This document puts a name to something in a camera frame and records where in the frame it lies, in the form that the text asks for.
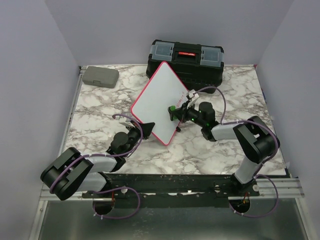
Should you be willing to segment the aluminium frame rail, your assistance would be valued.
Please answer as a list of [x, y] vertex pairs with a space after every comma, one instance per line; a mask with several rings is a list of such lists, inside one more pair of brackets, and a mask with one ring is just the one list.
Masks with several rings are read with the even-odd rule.
[[[299, 199], [305, 197], [299, 178], [272, 178], [271, 180], [277, 189], [280, 199]], [[256, 182], [259, 187], [260, 198], [273, 199], [276, 197], [275, 187], [268, 179], [259, 178]]]

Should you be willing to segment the grey plastic case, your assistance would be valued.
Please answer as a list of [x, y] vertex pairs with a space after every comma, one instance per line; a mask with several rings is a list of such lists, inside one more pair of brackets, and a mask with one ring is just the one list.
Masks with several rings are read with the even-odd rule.
[[116, 69], [88, 66], [82, 76], [82, 81], [86, 85], [113, 89], [119, 75], [119, 71]]

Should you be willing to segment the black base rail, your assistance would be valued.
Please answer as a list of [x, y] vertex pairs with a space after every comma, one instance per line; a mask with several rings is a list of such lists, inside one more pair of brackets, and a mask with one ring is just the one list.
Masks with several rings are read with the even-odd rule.
[[113, 193], [82, 194], [98, 206], [114, 199], [116, 208], [133, 208], [141, 201], [142, 208], [227, 208], [229, 198], [259, 196], [256, 180], [244, 186], [232, 175], [190, 174], [107, 174], [106, 190]]

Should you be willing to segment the green whiteboard eraser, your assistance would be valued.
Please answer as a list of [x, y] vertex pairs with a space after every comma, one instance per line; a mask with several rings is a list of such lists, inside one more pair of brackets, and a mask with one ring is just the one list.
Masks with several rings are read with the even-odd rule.
[[170, 107], [168, 107], [168, 112], [169, 112], [169, 118], [171, 121], [175, 121], [177, 120], [177, 116], [175, 115], [175, 111], [176, 111], [176, 106], [172, 105]]

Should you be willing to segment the pink framed whiteboard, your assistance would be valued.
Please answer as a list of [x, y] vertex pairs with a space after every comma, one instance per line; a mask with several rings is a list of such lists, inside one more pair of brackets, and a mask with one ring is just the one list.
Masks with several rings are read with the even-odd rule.
[[130, 108], [141, 123], [155, 123], [152, 134], [165, 146], [172, 141], [178, 120], [170, 120], [168, 108], [181, 107], [188, 90], [169, 64], [161, 62]]

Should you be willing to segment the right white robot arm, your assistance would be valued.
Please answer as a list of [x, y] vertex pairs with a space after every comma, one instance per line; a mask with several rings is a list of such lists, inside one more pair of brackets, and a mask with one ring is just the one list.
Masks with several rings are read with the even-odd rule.
[[170, 120], [191, 121], [201, 127], [202, 136], [210, 141], [237, 140], [244, 152], [240, 167], [231, 176], [230, 191], [241, 196], [248, 190], [262, 165], [278, 152], [280, 141], [258, 116], [230, 123], [216, 121], [216, 112], [210, 102], [202, 102], [198, 110], [188, 101], [181, 107], [168, 108]]

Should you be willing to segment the black plastic toolbox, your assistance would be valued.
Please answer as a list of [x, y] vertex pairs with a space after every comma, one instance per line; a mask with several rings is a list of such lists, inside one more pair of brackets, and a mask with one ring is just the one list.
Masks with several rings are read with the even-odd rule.
[[156, 39], [148, 55], [146, 76], [151, 78], [167, 62], [188, 90], [219, 87], [223, 82], [224, 49]]

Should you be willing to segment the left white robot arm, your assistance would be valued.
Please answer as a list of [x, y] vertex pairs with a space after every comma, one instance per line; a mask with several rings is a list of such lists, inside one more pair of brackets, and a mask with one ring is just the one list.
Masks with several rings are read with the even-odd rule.
[[101, 198], [107, 197], [111, 185], [105, 173], [118, 171], [142, 140], [151, 135], [155, 125], [154, 122], [138, 123], [131, 119], [126, 127], [128, 132], [116, 133], [104, 153], [82, 154], [69, 147], [41, 173], [40, 179], [61, 201], [81, 191], [93, 191]]

